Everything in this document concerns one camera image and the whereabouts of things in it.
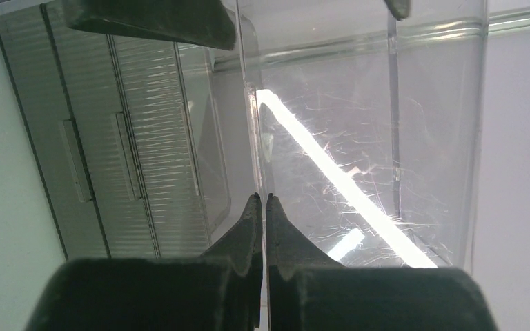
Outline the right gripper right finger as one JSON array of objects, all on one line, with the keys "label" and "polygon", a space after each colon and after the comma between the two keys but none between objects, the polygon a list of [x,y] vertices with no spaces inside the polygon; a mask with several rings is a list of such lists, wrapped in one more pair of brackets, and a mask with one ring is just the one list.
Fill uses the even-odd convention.
[{"label": "right gripper right finger", "polygon": [[496,330],[477,283],[456,268],[348,268],[266,204],[272,330]]}]

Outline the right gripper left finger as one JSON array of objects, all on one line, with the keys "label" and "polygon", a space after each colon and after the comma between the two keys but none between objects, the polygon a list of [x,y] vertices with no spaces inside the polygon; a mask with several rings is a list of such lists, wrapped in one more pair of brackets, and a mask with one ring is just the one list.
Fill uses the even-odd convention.
[{"label": "right gripper left finger", "polygon": [[260,325],[262,202],[198,257],[75,259],[50,278],[27,330],[254,330]]}]

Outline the clear plastic drawer cabinet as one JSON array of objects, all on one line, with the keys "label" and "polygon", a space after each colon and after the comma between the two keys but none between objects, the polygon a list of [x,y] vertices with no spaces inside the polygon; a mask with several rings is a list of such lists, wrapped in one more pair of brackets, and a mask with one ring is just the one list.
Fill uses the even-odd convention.
[{"label": "clear plastic drawer cabinet", "polygon": [[218,50],[0,9],[0,47],[63,256],[188,257],[277,196],[351,267],[473,264],[485,1],[225,1]]}]

